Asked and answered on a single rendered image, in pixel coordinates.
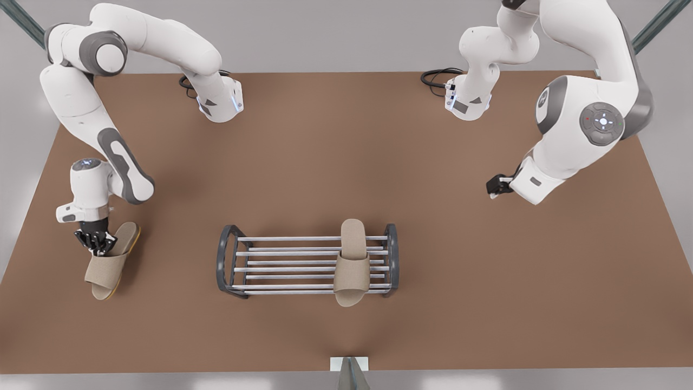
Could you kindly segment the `grey metal shoe rack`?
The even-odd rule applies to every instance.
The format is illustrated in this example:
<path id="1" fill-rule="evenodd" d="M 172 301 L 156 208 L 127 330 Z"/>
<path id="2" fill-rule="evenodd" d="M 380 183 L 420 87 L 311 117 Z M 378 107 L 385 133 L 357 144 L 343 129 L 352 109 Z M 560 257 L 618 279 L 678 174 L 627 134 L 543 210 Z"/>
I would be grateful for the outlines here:
<path id="1" fill-rule="evenodd" d="M 396 225 L 368 236 L 370 287 L 366 294 L 391 296 L 399 286 Z M 216 251 L 218 289 L 237 298 L 252 295 L 334 295 L 338 236 L 250 237 L 237 225 L 225 225 Z"/>

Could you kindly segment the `silver frame post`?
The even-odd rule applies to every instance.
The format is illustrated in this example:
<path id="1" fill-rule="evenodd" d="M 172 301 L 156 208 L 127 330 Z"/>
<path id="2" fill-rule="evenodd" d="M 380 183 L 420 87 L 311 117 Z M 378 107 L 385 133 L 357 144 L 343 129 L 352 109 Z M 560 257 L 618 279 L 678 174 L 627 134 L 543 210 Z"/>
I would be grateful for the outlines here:
<path id="1" fill-rule="evenodd" d="M 337 390 L 371 390 L 364 375 L 368 357 L 331 357 L 330 365 L 330 371 L 339 371 Z"/>
<path id="2" fill-rule="evenodd" d="M 639 54 L 690 3 L 691 0 L 669 0 L 632 39 L 634 53 Z"/>
<path id="3" fill-rule="evenodd" d="M 45 49 L 45 30 L 17 2 L 17 0 L 0 0 L 0 9 L 10 17 L 15 24 L 24 30 L 42 49 Z"/>

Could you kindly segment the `beige slipper with yellow sole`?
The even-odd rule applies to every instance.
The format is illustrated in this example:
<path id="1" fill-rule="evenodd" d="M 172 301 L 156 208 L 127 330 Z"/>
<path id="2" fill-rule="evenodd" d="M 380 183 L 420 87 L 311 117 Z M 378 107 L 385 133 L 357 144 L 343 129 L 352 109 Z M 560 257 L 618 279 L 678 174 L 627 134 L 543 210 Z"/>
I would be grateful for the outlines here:
<path id="1" fill-rule="evenodd" d="M 115 233 L 115 245 L 105 255 L 93 255 L 84 281 L 91 284 L 92 295 L 103 301 L 111 297 L 119 285 L 123 267 L 139 239 L 141 228 L 135 222 L 125 222 Z"/>

